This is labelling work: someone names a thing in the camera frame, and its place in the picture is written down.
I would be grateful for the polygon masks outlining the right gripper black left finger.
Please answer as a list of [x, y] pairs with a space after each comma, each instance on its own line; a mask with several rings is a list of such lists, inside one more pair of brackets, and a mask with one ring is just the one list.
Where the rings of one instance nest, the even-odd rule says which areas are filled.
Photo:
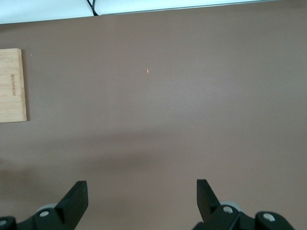
[[2, 230], [74, 230], [87, 208], [87, 182], [77, 181], [54, 207], [39, 210], [19, 223], [13, 216], [3, 216], [0, 218], [0, 228]]

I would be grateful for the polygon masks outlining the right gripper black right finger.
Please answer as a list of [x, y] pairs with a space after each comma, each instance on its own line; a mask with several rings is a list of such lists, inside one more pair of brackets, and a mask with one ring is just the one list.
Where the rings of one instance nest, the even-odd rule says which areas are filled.
[[230, 204], [222, 205], [208, 181], [198, 179], [197, 206], [202, 217], [195, 230], [293, 230], [294, 227], [280, 214], [260, 211], [249, 217]]

